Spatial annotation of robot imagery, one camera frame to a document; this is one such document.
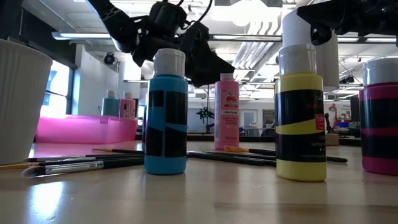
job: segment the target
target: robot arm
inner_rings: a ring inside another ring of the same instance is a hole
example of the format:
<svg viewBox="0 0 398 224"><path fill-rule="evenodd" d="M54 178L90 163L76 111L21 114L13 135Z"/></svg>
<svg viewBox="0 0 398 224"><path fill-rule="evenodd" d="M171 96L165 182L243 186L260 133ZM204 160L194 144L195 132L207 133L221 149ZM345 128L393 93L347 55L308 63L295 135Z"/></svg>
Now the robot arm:
<svg viewBox="0 0 398 224"><path fill-rule="evenodd" d="M331 0L299 7L297 15L311 24L314 45L328 42L332 30L337 35L357 32L359 37L398 35L398 0Z"/></svg>
<svg viewBox="0 0 398 224"><path fill-rule="evenodd" d="M109 0L88 2L103 21L116 48L132 54L140 67L145 60L153 61L159 49L172 48L185 53L185 76L195 86L212 84L220 80L220 73L234 72L233 66L211 51L207 43L208 28L200 21L191 26L180 6L157 2L148 16L130 18ZM184 34L177 35L178 29L186 28Z"/></svg>

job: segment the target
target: pink plastic tray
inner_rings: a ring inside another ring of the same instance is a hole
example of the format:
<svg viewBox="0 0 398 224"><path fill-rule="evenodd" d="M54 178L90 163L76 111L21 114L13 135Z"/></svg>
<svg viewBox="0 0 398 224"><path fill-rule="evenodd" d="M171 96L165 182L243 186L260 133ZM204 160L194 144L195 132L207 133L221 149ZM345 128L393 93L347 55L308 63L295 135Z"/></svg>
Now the pink plastic tray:
<svg viewBox="0 0 398 224"><path fill-rule="evenodd" d="M36 142L111 144L135 140L136 131L136 120L114 116L41 116L36 130Z"/></svg>

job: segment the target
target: window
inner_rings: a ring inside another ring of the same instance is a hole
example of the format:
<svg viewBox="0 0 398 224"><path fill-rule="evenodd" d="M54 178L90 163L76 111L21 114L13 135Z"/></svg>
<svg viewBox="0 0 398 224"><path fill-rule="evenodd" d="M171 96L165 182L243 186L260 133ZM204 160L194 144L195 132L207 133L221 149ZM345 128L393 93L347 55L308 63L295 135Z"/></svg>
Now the window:
<svg viewBox="0 0 398 224"><path fill-rule="evenodd" d="M43 106L44 116L70 114L72 106L73 70L53 60L49 80L45 89Z"/></svg>

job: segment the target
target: paint bottle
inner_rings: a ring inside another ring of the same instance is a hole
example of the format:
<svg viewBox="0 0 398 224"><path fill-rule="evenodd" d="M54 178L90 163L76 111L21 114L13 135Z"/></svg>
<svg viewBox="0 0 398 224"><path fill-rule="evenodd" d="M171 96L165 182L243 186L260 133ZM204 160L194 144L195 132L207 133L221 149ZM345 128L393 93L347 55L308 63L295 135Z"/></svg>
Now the paint bottle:
<svg viewBox="0 0 398 224"><path fill-rule="evenodd" d="M108 90L106 98L103 98L101 115L119 116L119 100L114 90Z"/></svg>
<svg viewBox="0 0 398 224"><path fill-rule="evenodd" d="M366 62L359 92L363 169L398 175L398 58Z"/></svg>
<svg viewBox="0 0 398 224"><path fill-rule="evenodd" d="M159 49L154 71L149 82L144 167L149 174L181 174L187 163L185 54Z"/></svg>
<svg viewBox="0 0 398 224"><path fill-rule="evenodd" d="M239 83L233 73L222 73L216 82L215 149L239 146Z"/></svg>
<svg viewBox="0 0 398 224"><path fill-rule="evenodd" d="M120 118L136 118L136 101L132 99L131 92L124 92L124 99L120 100Z"/></svg>
<svg viewBox="0 0 398 224"><path fill-rule="evenodd" d="M277 174L307 182L326 179L322 77L315 47L297 44L279 51L281 77L275 83Z"/></svg>

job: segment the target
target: table surface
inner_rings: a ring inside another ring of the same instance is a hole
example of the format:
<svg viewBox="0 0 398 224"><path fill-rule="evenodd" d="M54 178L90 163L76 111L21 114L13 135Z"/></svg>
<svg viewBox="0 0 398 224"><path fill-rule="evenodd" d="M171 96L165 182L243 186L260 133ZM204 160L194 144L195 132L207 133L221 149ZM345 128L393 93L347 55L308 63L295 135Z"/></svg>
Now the table surface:
<svg viewBox="0 0 398 224"><path fill-rule="evenodd" d="M37 144L30 156L89 154L94 147ZM189 151L212 148L188 142ZM200 159L173 176L149 175L143 166L34 179L1 170L0 223L397 223L398 177L364 172L359 147L327 147L327 154L348 163L328 163L328 178L319 183L282 179L273 167Z"/></svg>

